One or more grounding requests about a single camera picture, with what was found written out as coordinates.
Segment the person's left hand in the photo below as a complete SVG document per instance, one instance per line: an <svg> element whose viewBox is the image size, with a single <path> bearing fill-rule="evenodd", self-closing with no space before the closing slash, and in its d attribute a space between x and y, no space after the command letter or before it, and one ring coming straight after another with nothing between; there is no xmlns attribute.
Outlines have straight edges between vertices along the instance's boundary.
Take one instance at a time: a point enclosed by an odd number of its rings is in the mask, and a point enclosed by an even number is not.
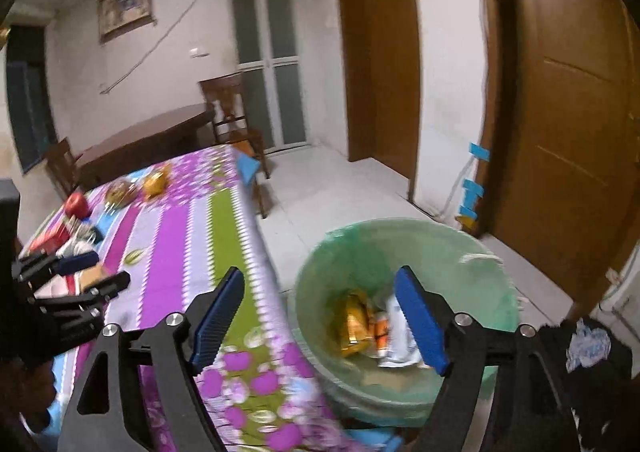
<svg viewBox="0 0 640 452"><path fill-rule="evenodd" d="M39 434L50 424L48 409L56 398L53 361L28 368L20 359L1 365L1 423Z"/></svg>

